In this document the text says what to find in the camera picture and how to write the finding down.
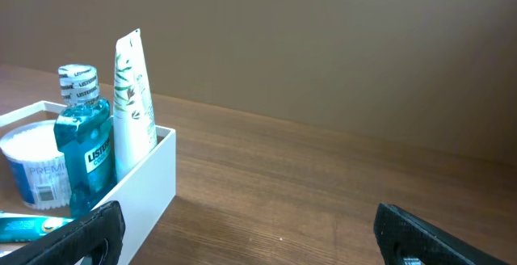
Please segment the red Colgate toothpaste tube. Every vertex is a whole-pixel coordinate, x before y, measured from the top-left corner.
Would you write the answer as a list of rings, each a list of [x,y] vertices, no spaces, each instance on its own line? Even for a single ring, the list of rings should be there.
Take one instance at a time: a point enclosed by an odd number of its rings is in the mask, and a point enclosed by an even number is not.
[[[1,243],[33,242],[72,221],[66,217],[1,212]]]

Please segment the blue mouthwash bottle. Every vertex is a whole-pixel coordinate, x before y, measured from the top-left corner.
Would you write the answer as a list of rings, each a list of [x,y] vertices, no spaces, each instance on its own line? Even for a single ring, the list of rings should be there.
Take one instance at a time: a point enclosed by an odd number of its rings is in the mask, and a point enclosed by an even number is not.
[[[53,131],[64,154],[71,188],[71,217],[88,213],[116,185],[109,101],[100,94],[97,69],[68,64],[57,70],[66,107]]]

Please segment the white cotton swab jar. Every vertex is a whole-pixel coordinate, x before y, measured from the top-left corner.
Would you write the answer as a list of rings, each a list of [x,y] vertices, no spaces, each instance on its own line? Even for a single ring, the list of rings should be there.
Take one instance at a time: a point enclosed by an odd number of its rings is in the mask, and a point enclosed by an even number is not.
[[[1,139],[1,150],[26,206],[48,210],[69,205],[71,189],[64,154],[57,149],[55,121],[15,128]]]

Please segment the white lotion tube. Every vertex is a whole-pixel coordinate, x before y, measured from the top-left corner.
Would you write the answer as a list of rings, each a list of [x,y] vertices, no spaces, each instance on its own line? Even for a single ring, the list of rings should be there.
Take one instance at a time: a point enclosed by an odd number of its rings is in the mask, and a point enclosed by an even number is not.
[[[158,143],[139,28],[116,42],[112,119],[116,174],[120,181]]]

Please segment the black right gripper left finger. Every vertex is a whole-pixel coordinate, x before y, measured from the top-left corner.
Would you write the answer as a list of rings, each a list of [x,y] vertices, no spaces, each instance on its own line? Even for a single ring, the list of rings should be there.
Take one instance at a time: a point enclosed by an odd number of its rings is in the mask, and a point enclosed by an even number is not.
[[[75,221],[1,257],[1,265],[117,264],[125,222],[116,200],[100,205]]]

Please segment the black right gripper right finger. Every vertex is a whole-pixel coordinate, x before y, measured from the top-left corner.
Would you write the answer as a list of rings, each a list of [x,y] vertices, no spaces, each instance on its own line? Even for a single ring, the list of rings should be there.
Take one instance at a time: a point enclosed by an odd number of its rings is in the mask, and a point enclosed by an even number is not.
[[[373,231],[386,265],[506,264],[394,204],[379,204]]]

